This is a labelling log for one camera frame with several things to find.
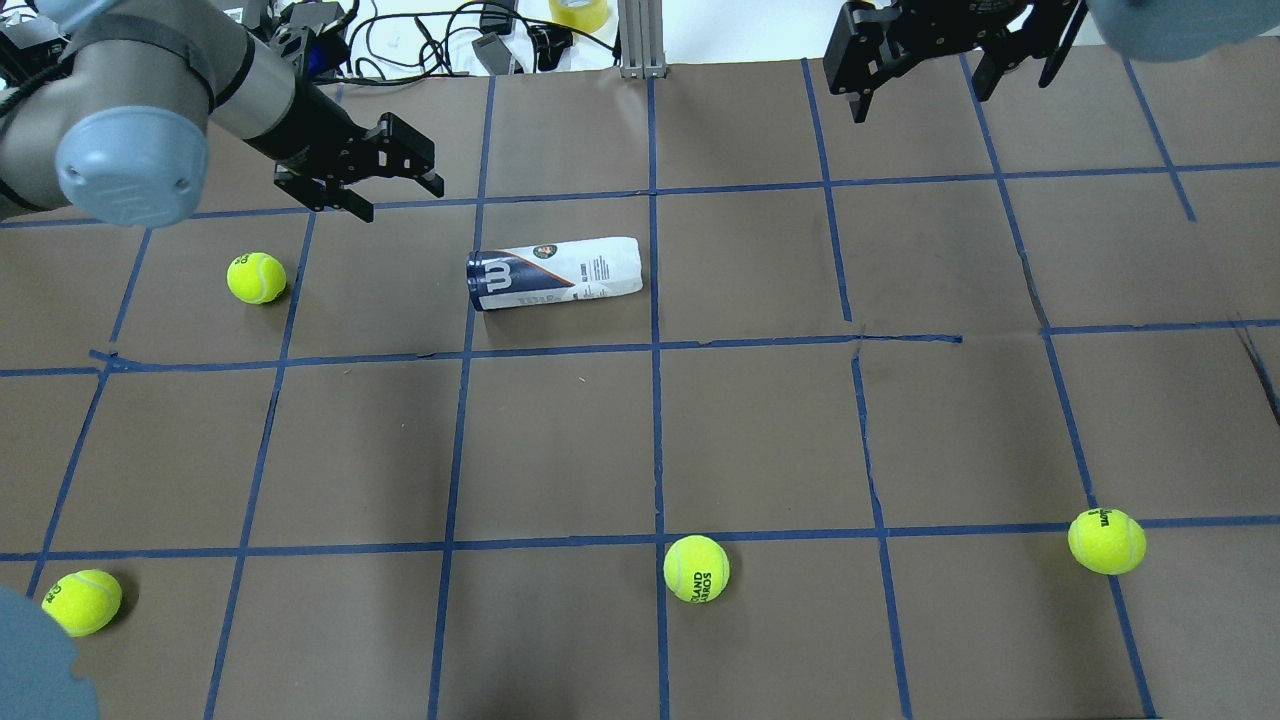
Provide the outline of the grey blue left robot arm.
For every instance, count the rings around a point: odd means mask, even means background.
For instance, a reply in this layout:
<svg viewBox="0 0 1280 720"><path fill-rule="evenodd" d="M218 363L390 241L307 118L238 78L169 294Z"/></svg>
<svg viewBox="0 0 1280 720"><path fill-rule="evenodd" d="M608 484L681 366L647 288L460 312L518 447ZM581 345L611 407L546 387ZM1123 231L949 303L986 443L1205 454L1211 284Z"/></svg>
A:
<svg viewBox="0 0 1280 720"><path fill-rule="evenodd" d="M78 208L159 228L189 218L221 127L274 165L300 205L364 222L353 184L404 178L440 197L435 146L398 115L357 124L319 83L346 60L342 31L253 29L209 1L38 1L67 38L51 65L3 92L3 218Z"/></svg>

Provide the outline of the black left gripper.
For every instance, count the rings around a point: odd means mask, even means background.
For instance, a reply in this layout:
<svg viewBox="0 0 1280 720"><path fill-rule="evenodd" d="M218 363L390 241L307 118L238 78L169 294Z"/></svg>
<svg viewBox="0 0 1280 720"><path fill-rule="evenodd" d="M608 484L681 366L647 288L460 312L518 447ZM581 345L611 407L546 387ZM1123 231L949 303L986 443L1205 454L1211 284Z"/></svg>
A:
<svg viewBox="0 0 1280 720"><path fill-rule="evenodd" d="M436 170L436 146L394 113L385 111L365 129L314 143L289 164L279 163L275 186L311 211L335 209L372 223L370 201L351 187L370 178L412 181L440 199L445 182Z"/></svg>

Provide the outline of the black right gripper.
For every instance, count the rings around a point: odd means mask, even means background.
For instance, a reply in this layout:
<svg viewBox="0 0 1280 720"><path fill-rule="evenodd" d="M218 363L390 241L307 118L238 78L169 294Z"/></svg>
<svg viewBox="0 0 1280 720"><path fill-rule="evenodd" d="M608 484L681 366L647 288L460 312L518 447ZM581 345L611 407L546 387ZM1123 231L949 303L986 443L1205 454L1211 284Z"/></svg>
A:
<svg viewBox="0 0 1280 720"><path fill-rule="evenodd" d="M1042 60L1038 86L1053 83L1088 17L1084 1L846 1L823 56L829 94L850 96L867 120L876 91L925 60L982 53L972 88L987 102L1001 79Z"/></svg>

